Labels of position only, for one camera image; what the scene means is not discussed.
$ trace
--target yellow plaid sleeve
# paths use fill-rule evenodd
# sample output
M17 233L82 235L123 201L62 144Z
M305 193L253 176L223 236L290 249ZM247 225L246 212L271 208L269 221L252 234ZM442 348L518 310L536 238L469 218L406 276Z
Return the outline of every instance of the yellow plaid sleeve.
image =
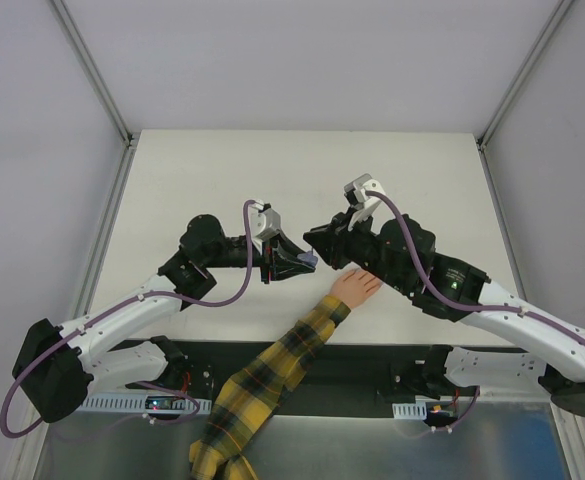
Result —
M240 453L303 380L318 352L349 313L339 299L324 297L283 337L228 379L212 407L203 437L190 448L190 478L256 479Z

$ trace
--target plaid shirt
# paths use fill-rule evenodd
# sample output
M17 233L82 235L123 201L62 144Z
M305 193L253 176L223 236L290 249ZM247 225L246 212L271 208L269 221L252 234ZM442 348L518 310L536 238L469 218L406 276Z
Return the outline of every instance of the plaid shirt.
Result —
M223 385L203 437L190 447L194 480L256 480L241 452L303 380L321 347L350 313L326 296L277 342Z

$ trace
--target metal frame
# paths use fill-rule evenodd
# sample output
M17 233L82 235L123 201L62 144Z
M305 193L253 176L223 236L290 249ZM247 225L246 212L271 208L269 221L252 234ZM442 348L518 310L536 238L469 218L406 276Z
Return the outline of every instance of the metal frame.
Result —
M70 315L72 317L77 317L85 314L92 302L139 136L133 135L130 132L64 0L47 0L47 2L59 21L60 28L68 38L78 62L94 89L95 95L103 105L106 114L110 118L110 121L125 145L125 152L119 163L116 177L108 196L105 211L100 219L98 235L90 249L88 266L84 279L77 291L76 298L72 303L70 310ZM497 220L501 228L506 251L514 274L517 291L519 296L524 299L526 298L525 289L521 280L516 257L512 249L507 220L503 213L502 203L499 199L498 192L495 188L485 150L487 144L494 137L494 134L501 125L506 113L518 98L518 94L525 86L543 53L546 51L547 46L556 35L559 27L565 21L575 3L576 0L560 0L557 3L550 18L532 45L532 48L521 67L516 72L516 75L506 90L494 115L490 119L484 133L479 137L478 141L481 163L484 168L490 195L494 202L494 209L497 214ZM500 395L494 395L492 392L490 392L487 397L489 398L482 398L481 400L490 402L514 400L514 398L507 395L501 398ZM525 397L517 398L517 400L522 402L540 401L540 399L535 400ZM552 410L570 474L573 478L585 480L585 435L583 433L581 421L573 415L567 414L554 406L552 407ZM36 418L36 410L31 404L28 405L23 425L29 425ZM33 477L46 433L47 425L42 425L35 432L22 437L16 442L2 478L25 480Z

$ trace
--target gray floor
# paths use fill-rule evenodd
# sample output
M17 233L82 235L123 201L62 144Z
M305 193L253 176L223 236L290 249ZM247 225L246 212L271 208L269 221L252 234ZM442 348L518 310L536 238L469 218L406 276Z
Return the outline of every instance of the gray floor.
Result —
M132 419L89 441L118 415L76 413L52 426L35 478L187 478L188 448L205 419L151 427ZM480 403L452 435L412 439L421 422L275 417L246 451L259 480L569 478L546 405Z

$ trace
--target human hand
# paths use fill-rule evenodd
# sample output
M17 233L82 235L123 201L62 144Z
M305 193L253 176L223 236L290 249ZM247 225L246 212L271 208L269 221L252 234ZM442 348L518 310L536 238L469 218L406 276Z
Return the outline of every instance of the human hand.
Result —
M330 290L330 295L354 310L374 295L383 282L365 270L350 270L341 275Z

